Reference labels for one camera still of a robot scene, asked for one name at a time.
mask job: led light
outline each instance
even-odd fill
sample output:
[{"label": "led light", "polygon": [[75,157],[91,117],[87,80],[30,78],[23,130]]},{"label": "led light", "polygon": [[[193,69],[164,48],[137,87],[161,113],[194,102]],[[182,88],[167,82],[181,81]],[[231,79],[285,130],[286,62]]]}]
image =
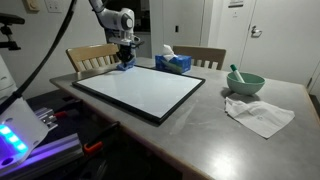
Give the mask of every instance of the led light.
[{"label": "led light", "polygon": [[11,133],[10,129],[7,127],[7,126],[0,126],[0,132],[3,134],[3,135],[6,135],[6,134],[9,134]]},{"label": "led light", "polygon": [[19,141],[19,138],[16,135],[13,135],[9,138],[9,141],[12,143],[15,143],[15,142]]},{"label": "led light", "polygon": [[24,145],[23,143],[21,143],[19,146],[17,146],[17,148],[18,148],[20,151],[22,151],[22,150],[27,149],[27,146]]}]

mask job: black frame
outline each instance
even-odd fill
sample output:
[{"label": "black frame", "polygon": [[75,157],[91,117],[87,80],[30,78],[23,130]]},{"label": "black frame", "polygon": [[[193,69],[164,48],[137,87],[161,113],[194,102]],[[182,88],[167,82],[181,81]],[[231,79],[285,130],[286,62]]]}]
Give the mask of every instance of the black frame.
[{"label": "black frame", "polygon": [[[145,68],[145,69],[149,69],[149,70],[153,70],[153,71],[156,71],[155,69],[152,69],[152,68],[146,68],[146,67],[142,67],[142,66],[136,66],[136,67],[140,67],[140,68]],[[75,81],[72,83],[72,85],[74,87],[77,87],[77,88],[80,88],[86,92],[89,92],[90,94],[93,94],[93,95],[97,95],[98,97],[112,103],[112,104],[115,104],[119,107],[122,107],[122,108],[125,108],[126,110],[128,110],[129,112],[132,112],[134,114],[137,114],[138,116],[152,122],[152,123],[155,123],[157,125],[161,125],[176,109],[178,109],[178,107],[184,102],[186,101],[197,89],[200,88],[200,86],[202,86],[202,84],[205,83],[205,79],[203,78],[198,78],[198,77],[193,77],[193,76],[188,76],[188,75],[180,75],[180,74],[175,74],[175,73],[170,73],[170,74],[174,74],[174,75],[177,75],[177,76],[184,76],[184,77],[189,77],[189,78],[194,78],[194,79],[198,79],[198,80],[201,80],[200,83],[195,86],[189,93],[187,93],[183,98],[180,99],[180,101],[178,101],[174,106],[172,106],[171,109],[169,109],[169,111],[167,111],[161,118],[158,118],[148,112],[145,112],[143,110],[140,110],[138,108],[135,108],[129,104],[126,104],[122,101],[119,101],[117,99],[114,99],[108,95],[105,95],[105,94],[102,94],[98,91],[95,91],[87,86],[84,86],[82,84],[79,84],[78,82],[79,81],[82,81],[82,80],[85,80],[85,79],[89,79],[89,78],[92,78],[92,77],[95,77],[95,76],[91,76],[91,77],[88,77],[88,78],[84,78],[84,79],[81,79],[81,80],[78,80],[78,81]]]}]

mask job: green bowl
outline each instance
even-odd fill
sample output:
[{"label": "green bowl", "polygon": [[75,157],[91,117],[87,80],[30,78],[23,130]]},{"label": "green bowl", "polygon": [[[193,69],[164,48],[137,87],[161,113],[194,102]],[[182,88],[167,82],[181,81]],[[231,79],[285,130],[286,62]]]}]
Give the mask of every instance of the green bowl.
[{"label": "green bowl", "polygon": [[264,78],[260,76],[250,73],[240,74],[245,83],[239,82],[233,72],[229,73],[227,76],[228,86],[235,93],[241,95],[252,95],[257,93],[265,83]]}]

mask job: wooden chair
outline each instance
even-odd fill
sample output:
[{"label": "wooden chair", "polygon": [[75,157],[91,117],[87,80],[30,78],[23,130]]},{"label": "wooden chair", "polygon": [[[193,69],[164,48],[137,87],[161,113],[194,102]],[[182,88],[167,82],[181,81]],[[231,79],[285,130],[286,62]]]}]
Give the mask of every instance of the wooden chair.
[{"label": "wooden chair", "polygon": [[118,51],[115,44],[103,44],[67,49],[66,53],[76,72],[81,72],[118,62]]},{"label": "wooden chair", "polygon": [[216,62],[217,70],[221,70],[226,55],[225,49],[194,46],[173,46],[173,51],[175,54],[191,56],[194,66],[212,69],[212,64]]}]

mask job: whiteboard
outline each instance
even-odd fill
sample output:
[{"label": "whiteboard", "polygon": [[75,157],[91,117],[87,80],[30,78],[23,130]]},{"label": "whiteboard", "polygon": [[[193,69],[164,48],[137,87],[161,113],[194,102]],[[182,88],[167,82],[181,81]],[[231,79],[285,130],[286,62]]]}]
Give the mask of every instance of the whiteboard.
[{"label": "whiteboard", "polygon": [[147,120],[162,123],[204,79],[134,66],[74,82]]}]

